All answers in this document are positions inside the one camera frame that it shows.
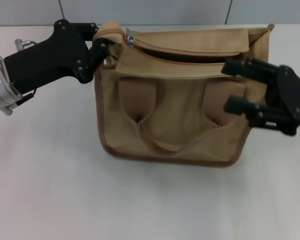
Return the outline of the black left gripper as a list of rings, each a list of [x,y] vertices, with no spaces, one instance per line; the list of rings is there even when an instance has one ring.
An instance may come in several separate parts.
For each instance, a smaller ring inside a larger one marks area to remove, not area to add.
[[[99,27],[94,23],[70,23],[60,19],[52,35],[33,46],[4,58],[9,81],[25,94],[63,77],[74,77],[80,83],[92,81],[94,72],[109,56],[113,41],[91,42]]]

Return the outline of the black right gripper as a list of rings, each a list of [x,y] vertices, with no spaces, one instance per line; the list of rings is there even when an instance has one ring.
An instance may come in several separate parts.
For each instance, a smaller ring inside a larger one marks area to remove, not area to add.
[[[275,66],[253,57],[248,57],[245,62],[231,58],[225,62],[221,73],[267,85],[267,106],[250,102],[244,97],[230,96],[223,107],[226,113],[244,115],[250,128],[296,135],[300,126],[300,78],[291,67]]]

